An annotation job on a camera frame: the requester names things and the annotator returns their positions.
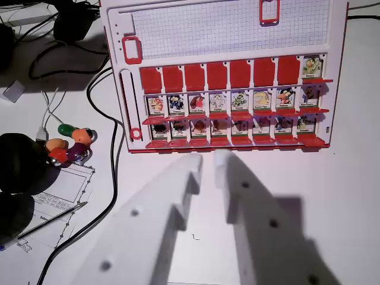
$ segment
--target red flip-down tile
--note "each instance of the red flip-down tile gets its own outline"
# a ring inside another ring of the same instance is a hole
[[[273,86],[275,63],[272,58],[256,58],[254,60],[255,87]]]
[[[207,139],[205,139],[205,138],[194,138],[194,139],[190,140],[189,145],[191,147],[203,147],[203,146],[207,145]]]
[[[194,115],[189,115],[186,117],[188,120],[193,120],[193,119],[207,119],[207,116],[205,114],[194,114]]]
[[[187,91],[204,90],[204,69],[200,64],[185,65],[185,82]]]
[[[248,136],[244,137],[231,137],[232,144],[234,145],[246,145],[246,144],[252,144],[252,141],[249,139]]]
[[[299,111],[297,111],[298,115],[305,115],[305,114],[320,114],[320,113],[328,113],[330,110],[327,109],[320,109],[318,107],[310,107],[310,108],[300,108]]]
[[[222,120],[222,119],[228,119],[229,115],[226,112],[210,113],[209,118],[210,120]]]
[[[318,138],[315,134],[299,134],[298,140],[307,147],[322,147],[325,141]]]
[[[162,73],[164,75],[165,92],[182,92],[182,70],[178,66],[164,66]]]
[[[300,61],[296,55],[280,56],[278,58],[278,84],[291,85],[298,83]]]
[[[185,115],[179,115],[179,116],[168,116],[164,119],[166,122],[170,121],[181,121],[185,119]]]
[[[210,145],[213,147],[225,147],[226,145],[229,145],[230,142],[228,141],[227,137],[223,138],[211,138]]]
[[[298,116],[296,109],[276,109],[276,114],[281,116]]]
[[[234,121],[246,121],[253,118],[253,116],[248,112],[232,112],[231,117]]]
[[[249,87],[251,66],[246,60],[230,62],[231,88]]]
[[[275,114],[276,112],[273,112],[272,110],[254,110],[255,116],[272,116]]]
[[[140,77],[145,94],[161,93],[161,73],[155,67],[140,68]]]
[[[148,143],[145,148],[162,148],[162,147],[167,147],[167,141],[165,140],[152,141]]]
[[[227,67],[222,62],[207,64],[207,83],[209,90],[227,88]]]
[[[280,144],[296,144],[298,140],[293,135],[275,135],[275,141]]]
[[[272,139],[270,135],[254,135],[253,139],[256,144],[274,143],[274,139]]]
[[[165,118],[163,116],[152,116],[148,117],[144,122],[142,122],[143,125],[157,125],[165,121]]]
[[[171,140],[169,147],[184,147],[188,143],[187,140]]]
[[[308,78],[302,80],[303,84],[317,84],[317,83],[330,83],[333,82],[332,79],[323,79],[323,78]]]

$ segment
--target paper sheet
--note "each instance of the paper sheet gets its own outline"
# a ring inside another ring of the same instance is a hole
[[[23,231],[51,219],[64,210],[87,201],[91,191],[87,185],[95,170],[77,166],[61,169],[56,181],[44,192],[34,195],[33,218]],[[75,227],[75,221],[80,210],[48,225],[32,236],[0,252],[0,280],[6,280],[7,285],[36,284],[41,270],[55,247],[67,240]],[[16,271],[17,264],[22,260],[22,270]]]
[[[277,1],[263,2],[275,18]],[[143,58],[320,45],[327,40],[329,0],[281,0],[280,21],[262,26],[259,0],[222,1],[133,12]]]

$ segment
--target red clip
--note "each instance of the red clip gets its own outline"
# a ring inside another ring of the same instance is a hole
[[[277,16],[276,16],[276,18],[273,18],[273,19],[263,19],[262,18],[262,3],[264,1],[269,2],[269,0],[260,0],[260,23],[263,23],[263,24],[277,23],[280,19],[280,0],[277,0]]]
[[[125,49],[125,42],[127,40],[135,40],[137,44],[137,58],[128,58],[126,54],[126,49]],[[125,62],[127,64],[140,64],[143,61],[143,50],[141,49],[141,42],[138,39],[138,37],[123,37],[122,39],[123,43],[123,49],[124,49],[124,57],[125,57]]]

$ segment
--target orange toy piece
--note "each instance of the orange toy piece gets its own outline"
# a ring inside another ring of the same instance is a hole
[[[76,129],[74,132],[72,132],[71,137],[74,139],[76,143],[82,143],[85,145],[89,145],[92,140],[86,129]]]
[[[49,156],[57,159],[60,163],[65,163],[67,161],[66,149],[56,147],[50,153]]]

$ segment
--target red plastic frame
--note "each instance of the red plastic frame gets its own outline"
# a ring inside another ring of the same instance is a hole
[[[138,58],[128,58],[127,57],[126,49],[125,49],[125,42],[127,40],[135,40],[136,41]],[[133,36],[133,37],[123,37],[122,44],[123,44],[125,62],[127,64],[140,64],[143,61],[143,50],[141,48],[141,42],[138,39],[138,37],[135,37],[135,36]]]
[[[280,0],[277,0],[277,16],[274,19],[263,19],[262,18],[262,3],[266,0],[260,0],[260,22],[267,24],[267,23],[276,23],[280,19]]]
[[[139,135],[137,137],[135,137],[135,134],[134,134],[135,131],[138,131],[138,133],[139,133]],[[132,128],[130,133],[131,133],[131,137],[134,140],[140,140],[143,137],[143,133],[141,132],[141,130],[139,128]]]

